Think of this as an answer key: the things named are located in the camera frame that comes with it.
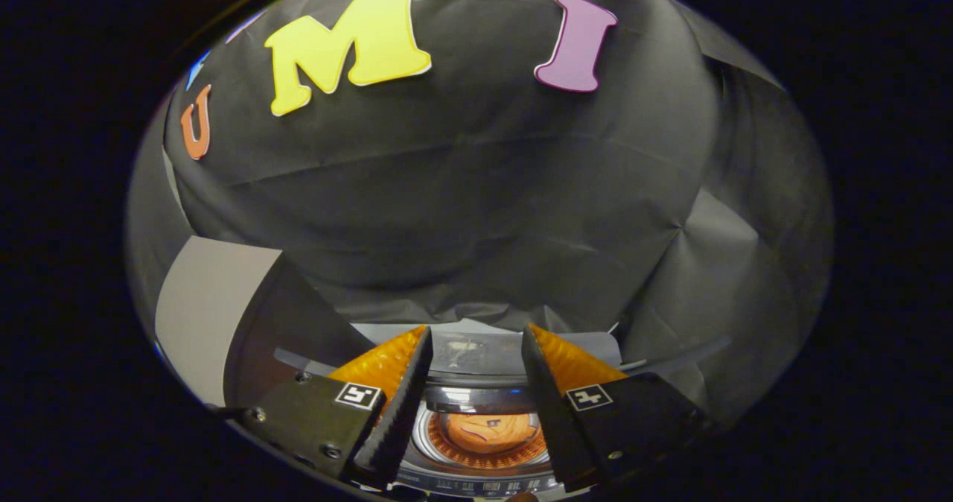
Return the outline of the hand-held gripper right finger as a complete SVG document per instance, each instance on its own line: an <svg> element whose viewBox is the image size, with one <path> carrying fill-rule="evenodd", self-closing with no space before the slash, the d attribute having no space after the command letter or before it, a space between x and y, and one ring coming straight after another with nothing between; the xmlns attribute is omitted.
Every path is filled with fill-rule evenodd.
<svg viewBox="0 0 953 502"><path fill-rule="evenodd" d="M536 325L522 332L521 355L552 472L568 492L618 489L715 433L663 377L626 375Z"/></svg>

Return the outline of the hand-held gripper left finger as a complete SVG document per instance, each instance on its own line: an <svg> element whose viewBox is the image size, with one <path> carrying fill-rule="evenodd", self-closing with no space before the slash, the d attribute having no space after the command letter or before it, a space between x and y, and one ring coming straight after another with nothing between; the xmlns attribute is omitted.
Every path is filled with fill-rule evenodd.
<svg viewBox="0 0 953 502"><path fill-rule="evenodd" d="M253 438L307 471L385 488L411 439L433 359L420 325L327 376L306 371L238 411Z"/></svg>

